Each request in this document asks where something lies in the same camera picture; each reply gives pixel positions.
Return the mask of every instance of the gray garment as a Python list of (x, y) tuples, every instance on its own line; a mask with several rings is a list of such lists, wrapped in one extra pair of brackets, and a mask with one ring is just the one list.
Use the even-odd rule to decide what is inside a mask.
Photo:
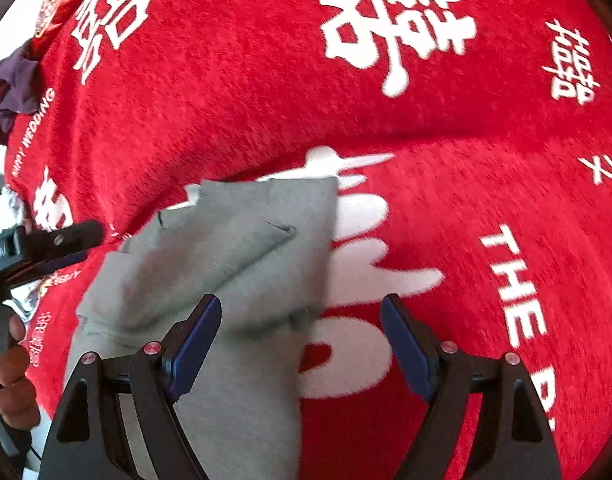
[[(205, 293), (222, 326), (176, 404), (211, 480), (292, 480), (300, 455), (297, 368), (323, 309), (337, 181), (203, 182), (196, 206), (158, 213), (109, 253), (78, 307), (68, 359), (131, 354), (161, 340)], [(122, 398), (138, 471), (155, 478), (130, 397)]]

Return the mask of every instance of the human hand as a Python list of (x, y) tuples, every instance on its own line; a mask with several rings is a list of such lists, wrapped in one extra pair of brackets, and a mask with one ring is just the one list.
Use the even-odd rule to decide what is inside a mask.
[[(17, 316), (10, 318), (10, 335), (24, 338), (24, 325)], [(0, 356), (0, 413), (4, 422), (16, 430), (30, 430), (39, 424), (39, 408), (33, 383), (25, 376), (30, 357), (23, 346), (15, 345)]]

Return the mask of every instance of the blue gripper pad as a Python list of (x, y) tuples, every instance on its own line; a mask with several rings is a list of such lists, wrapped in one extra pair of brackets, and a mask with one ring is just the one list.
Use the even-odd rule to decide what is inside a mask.
[(382, 328), (404, 373), (408, 387), (426, 402), (430, 402), (435, 394), (430, 381), (431, 365), (428, 355), (400, 311), (403, 308), (405, 308), (403, 303), (395, 294), (386, 296), (380, 308)]
[(179, 327), (171, 329), (176, 330), (176, 333), (171, 335), (172, 341), (164, 352), (163, 361), (164, 370), (171, 377), (166, 396), (172, 404), (193, 387), (221, 322), (220, 300), (212, 294), (206, 294), (188, 319), (177, 323)]

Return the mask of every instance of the purple garment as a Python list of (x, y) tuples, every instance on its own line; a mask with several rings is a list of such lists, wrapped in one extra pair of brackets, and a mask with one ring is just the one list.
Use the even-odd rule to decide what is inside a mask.
[(30, 40), (0, 61), (0, 146), (8, 143), (17, 114), (39, 110), (35, 72), (39, 63), (30, 59)]

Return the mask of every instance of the silver screw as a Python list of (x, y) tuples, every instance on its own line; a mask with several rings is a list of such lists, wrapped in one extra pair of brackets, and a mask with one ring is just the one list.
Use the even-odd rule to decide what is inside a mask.
[(87, 352), (81, 357), (81, 362), (84, 363), (85, 365), (89, 365), (93, 363), (95, 359), (97, 359), (95, 352)]
[(517, 366), (520, 362), (522, 362), (522, 360), (519, 358), (519, 355), (517, 355), (515, 352), (509, 352), (504, 356), (504, 358), (506, 359), (506, 362), (508, 364), (513, 366)]
[(155, 355), (161, 350), (161, 344), (158, 341), (151, 341), (144, 345), (144, 353), (148, 355)]
[(442, 341), (442, 344), (439, 345), (439, 348), (442, 349), (442, 352), (447, 354), (456, 354), (459, 350), (457, 343), (454, 343), (453, 341)]

